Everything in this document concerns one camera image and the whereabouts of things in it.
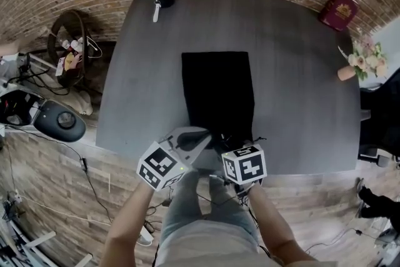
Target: black cloth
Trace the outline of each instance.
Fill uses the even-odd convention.
[[[389,218],[394,230],[400,233],[400,203],[386,196],[376,196],[370,189],[362,187],[360,198],[369,206],[361,210],[363,218]]]
[[[380,148],[400,156],[400,68],[377,90],[361,90],[361,109],[371,119],[361,121],[360,153]]]
[[[214,137],[253,140],[247,53],[182,53],[182,80],[191,126],[206,128]]]

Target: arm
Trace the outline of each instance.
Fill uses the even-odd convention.
[[[306,254],[294,239],[292,229],[268,199],[260,184],[249,190],[251,207],[256,215],[262,240],[272,255],[285,264],[296,261],[315,260]]]
[[[154,190],[141,181],[108,231],[100,267],[135,267],[134,249]]]

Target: pink flower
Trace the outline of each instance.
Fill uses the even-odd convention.
[[[373,48],[375,46],[373,38],[366,34],[362,37],[361,43],[365,48]]]
[[[371,57],[374,54],[374,51],[371,47],[365,47],[362,53],[365,57]]]

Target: shoe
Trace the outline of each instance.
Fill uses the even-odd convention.
[[[357,184],[357,198],[360,198],[360,191],[362,190],[362,188],[365,186],[364,184],[364,178],[359,178],[358,184]]]
[[[358,206],[357,213],[356,213],[356,218],[362,218],[361,217],[361,210],[365,207],[365,203],[362,201],[361,204]]]

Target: leg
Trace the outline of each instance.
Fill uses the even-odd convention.
[[[177,193],[162,221],[160,244],[175,230],[202,218],[196,188],[199,173],[190,171],[178,182]]]
[[[235,199],[231,199],[222,181],[210,178],[210,195],[212,203],[208,220],[241,227],[258,243],[258,233],[254,221]]]
[[[377,218],[377,217],[384,217],[382,210],[379,207],[368,207],[363,208],[360,211],[361,218]]]
[[[379,208],[385,215],[396,204],[393,200],[385,196],[376,196],[370,189],[363,186],[359,192],[360,198],[371,207]]]

